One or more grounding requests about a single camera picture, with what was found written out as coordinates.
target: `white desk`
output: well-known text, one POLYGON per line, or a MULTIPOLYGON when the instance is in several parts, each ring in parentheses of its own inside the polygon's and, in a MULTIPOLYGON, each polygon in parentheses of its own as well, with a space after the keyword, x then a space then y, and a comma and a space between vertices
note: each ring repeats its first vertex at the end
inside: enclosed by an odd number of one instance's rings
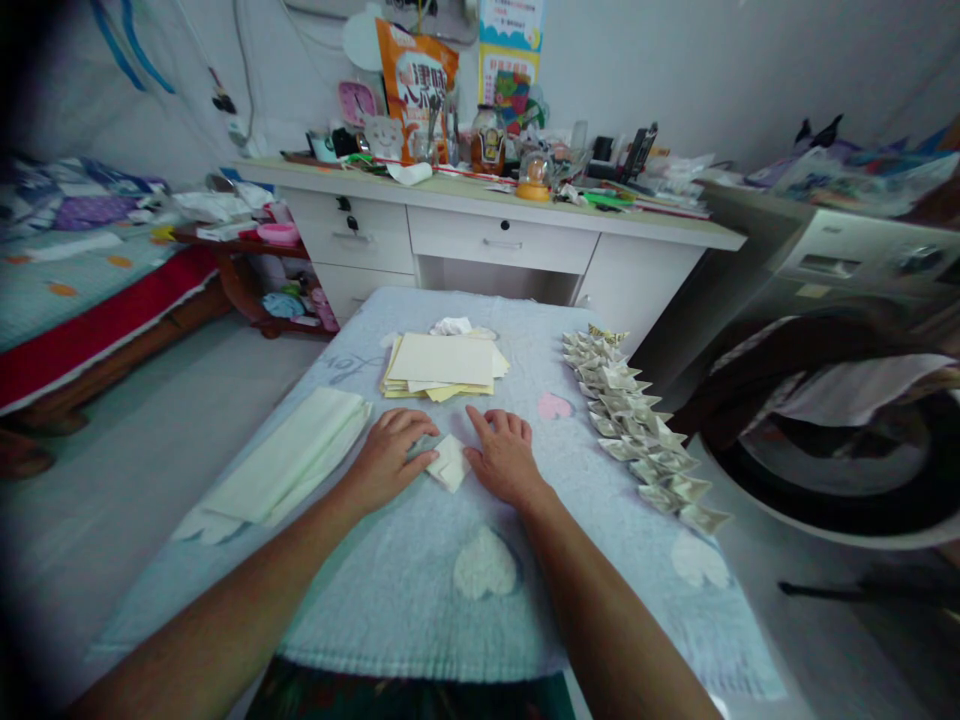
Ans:
POLYGON ((280 158, 237 169, 281 188, 341 323, 383 285, 534 297, 630 331, 630 355, 704 251, 746 239, 700 220, 528 202, 459 177, 404 187, 280 158))

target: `floor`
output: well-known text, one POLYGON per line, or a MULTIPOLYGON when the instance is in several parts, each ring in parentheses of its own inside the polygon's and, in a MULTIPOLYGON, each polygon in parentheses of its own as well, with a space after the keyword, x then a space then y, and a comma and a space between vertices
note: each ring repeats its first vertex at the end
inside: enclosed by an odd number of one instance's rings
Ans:
MULTIPOLYGON (((324 347, 303 336, 266 341, 238 316, 223 318, 94 402, 89 427, 50 443, 59 456, 50 472, 0 487, 4 599, 58 702, 92 682, 81 658, 113 605, 324 347)), ((920 630, 898 633, 904 625, 889 613, 787 598, 776 586, 842 585, 878 561, 942 570, 932 553, 833 545, 764 514, 712 463, 699 476, 715 483, 708 504, 737 516, 719 540, 788 690, 775 704, 724 698, 729 718, 945 716, 952 683, 932 679, 926 647, 909 645, 920 630)), ((572 695, 578 717, 589 717, 577 688, 572 695)))

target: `desk drawer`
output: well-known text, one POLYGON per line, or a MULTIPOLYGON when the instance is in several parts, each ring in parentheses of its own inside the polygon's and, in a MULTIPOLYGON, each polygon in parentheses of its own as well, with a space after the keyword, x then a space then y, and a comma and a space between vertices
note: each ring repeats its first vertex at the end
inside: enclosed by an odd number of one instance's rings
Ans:
POLYGON ((284 188, 294 222, 313 262, 413 273, 407 211, 403 205, 284 188), (356 220, 354 233, 348 218, 356 220))
POLYGON ((324 265, 314 263, 313 269, 317 273, 320 285, 330 301, 330 308, 337 320, 347 320, 357 308, 366 302, 370 294, 378 287, 399 285, 400 287, 416 287, 417 280, 413 275, 387 273, 379 270, 362 270, 360 268, 340 267, 339 265, 324 265))
POLYGON ((583 275, 599 233, 498 217, 408 207, 417 255, 583 275))

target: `blue strap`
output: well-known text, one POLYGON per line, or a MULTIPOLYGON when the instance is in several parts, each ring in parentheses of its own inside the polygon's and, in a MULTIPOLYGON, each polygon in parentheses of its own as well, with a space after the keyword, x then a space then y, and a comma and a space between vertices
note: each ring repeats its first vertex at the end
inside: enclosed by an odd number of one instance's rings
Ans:
POLYGON ((131 3, 130 0, 123 0, 123 30, 127 33, 130 48, 133 50, 133 54, 137 56, 140 64, 143 65, 143 69, 146 70, 154 80, 160 83, 160 87, 171 95, 175 95, 177 91, 173 89, 173 85, 163 79, 163 75, 157 72, 153 63, 150 62, 143 52, 143 48, 140 47, 140 42, 137 40, 137 31, 133 28, 133 3, 131 3))
POLYGON ((133 83, 133 86, 140 90, 141 92, 146 92, 147 88, 144 87, 144 84, 140 81, 140 78, 137 77, 137 74, 133 71, 133 68, 130 67, 130 63, 127 62, 126 56, 123 54, 123 51, 120 50, 120 46, 117 44, 117 40, 113 37, 113 33, 110 32, 110 25, 107 23, 106 11, 103 9, 103 3, 100 0, 90 0, 90 7, 93 8, 93 17, 97 20, 97 27, 100 28, 100 33, 103 35, 103 39, 107 41, 107 47, 110 48, 110 52, 113 53, 113 59, 117 61, 117 65, 120 66, 120 69, 123 70, 124 74, 130 78, 130 82, 133 83))

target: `red blanket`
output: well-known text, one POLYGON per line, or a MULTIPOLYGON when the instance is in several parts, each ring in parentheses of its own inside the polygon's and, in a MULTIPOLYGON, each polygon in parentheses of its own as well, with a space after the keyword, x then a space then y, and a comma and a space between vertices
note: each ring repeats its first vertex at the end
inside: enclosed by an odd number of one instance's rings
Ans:
POLYGON ((76 379, 203 290, 216 274, 209 250, 186 248, 109 300, 3 353, 0 415, 76 379))

